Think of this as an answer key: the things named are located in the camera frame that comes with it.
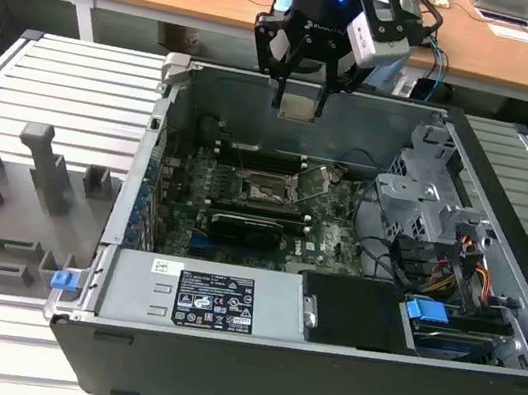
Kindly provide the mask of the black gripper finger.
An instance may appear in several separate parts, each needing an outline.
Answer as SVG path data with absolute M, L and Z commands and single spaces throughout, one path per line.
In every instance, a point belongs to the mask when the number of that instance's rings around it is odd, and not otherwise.
M 308 34 L 302 18 L 297 14 L 288 13 L 279 18 L 260 12 L 257 14 L 254 35 L 258 68 L 277 82 L 271 105 L 279 108 L 288 78 L 304 58 Z M 281 38 L 286 43 L 285 51 L 279 58 L 272 51 L 273 40 L 276 38 Z
M 323 115 L 323 109 L 328 98 L 333 94 L 345 92 L 352 93 L 358 89 L 366 79 L 367 69 L 356 64 L 355 56 L 352 52 L 325 63 L 325 78 L 319 91 L 317 108 L 315 108 L 315 118 Z

